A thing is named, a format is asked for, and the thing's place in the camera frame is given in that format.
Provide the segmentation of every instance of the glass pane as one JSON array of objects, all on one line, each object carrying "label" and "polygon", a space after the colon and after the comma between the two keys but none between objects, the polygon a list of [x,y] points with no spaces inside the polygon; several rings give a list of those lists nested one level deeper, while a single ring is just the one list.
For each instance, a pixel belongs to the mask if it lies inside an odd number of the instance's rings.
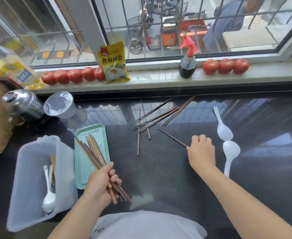
[{"label": "glass pane", "polygon": [[292,0],[95,0],[110,44],[126,59],[185,54],[188,34],[199,54],[275,48],[292,28]]},{"label": "glass pane", "polygon": [[0,0],[0,45],[31,66],[96,61],[64,0]]}]

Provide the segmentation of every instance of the white t-shirt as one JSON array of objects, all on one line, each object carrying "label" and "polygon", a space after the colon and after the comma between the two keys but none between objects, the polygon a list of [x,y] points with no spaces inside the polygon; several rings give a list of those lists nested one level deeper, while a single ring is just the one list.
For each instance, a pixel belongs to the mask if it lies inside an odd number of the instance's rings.
[{"label": "white t-shirt", "polygon": [[204,239],[206,230],[195,221],[167,213],[136,211],[109,214],[96,222],[90,239]]}]

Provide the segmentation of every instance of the plastic bottle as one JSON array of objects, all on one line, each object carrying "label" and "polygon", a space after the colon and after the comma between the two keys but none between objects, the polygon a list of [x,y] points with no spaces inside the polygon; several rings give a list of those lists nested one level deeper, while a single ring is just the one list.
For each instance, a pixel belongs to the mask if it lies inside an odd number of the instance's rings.
[{"label": "plastic bottle", "polygon": [[0,82],[4,79],[11,80],[22,88],[40,89],[45,85],[15,52],[0,46]]},{"label": "plastic bottle", "polygon": [[188,51],[187,54],[181,59],[178,71],[182,78],[188,79],[195,73],[197,61],[194,54],[199,51],[196,44],[187,34],[184,34],[182,38],[184,42],[179,48],[181,49],[187,47]]}]

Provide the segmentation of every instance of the mint green tray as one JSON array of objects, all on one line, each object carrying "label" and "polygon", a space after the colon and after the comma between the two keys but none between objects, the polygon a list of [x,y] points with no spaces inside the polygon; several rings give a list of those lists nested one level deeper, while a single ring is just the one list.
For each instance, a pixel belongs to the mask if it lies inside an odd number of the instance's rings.
[{"label": "mint green tray", "polygon": [[[81,128],[75,133],[75,137],[87,144],[85,137],[88,136],[88,134],[91,134],[95,138],[106,163],[110,163],[105,126],[103,124],[95,124],[92,126]],[[75,143],[75,181],[77,188],[82,190],[85,189],[88,182],[88,177],[95,170],[95,168],[91,164],[91,161],[88,159],[85,153],[82,151],[79,144],[77,144],[75,139],[74,143]]]}]

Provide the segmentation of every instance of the red tomato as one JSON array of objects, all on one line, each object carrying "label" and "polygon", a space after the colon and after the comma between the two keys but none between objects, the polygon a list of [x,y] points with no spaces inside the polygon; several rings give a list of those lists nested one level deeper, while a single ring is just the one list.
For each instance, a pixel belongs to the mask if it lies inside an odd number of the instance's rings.
[{"label": "red tomato", "polygon": [[219,61],[219,73],[223,75],[227,75],[229,72],[233,70],[235,63],[230,59],[223,59]]},{"label": "red tomato", "polygon": [[219,63],[216,60],[206,60],[202,69],[206,75],[213,75],[219,68]]},{"label": "red tomato", "polygon": [[235,61],[235,67],[233,68],[233,73],[236,75],[243,74],[249,69],[249,62],[245,59],[239,59]]},{"label": "red tomato", "polygon": [[45,71],[41,73],[41,79],[45,84],[55,85],[54,73],[52,71]]},{"label": "red tomato", "polygon": [[56,72],[54,72],[54,79],[56,80],[56,82],[62,85],[66,85],[70,82],[69,79],[67,78],[66,70],[63,69],[59,69]]},{"label": "red tomato", "polygon": [[101,67],[98,67],[95,71],[94,71],[94,77],[95,79],[97,79],[98,81],[105,81],[105,74],[104,74],[104,70]]},{"label": "red tomato", "polygon": [[94,71],[95,71],[95,69],[93,69],[92,67],[86,67],[86,68],[82,69],[81,74],[82,74],[83,78],[86,79],[87,81],[93,81],[93,80],[95,80]]},{"label": "red tomato", "polygon": [[82,74],[78,69],[71,69],[67,72],[67,77],[69,81],[72,81],[74,84],[80,84],[83,82]]}]

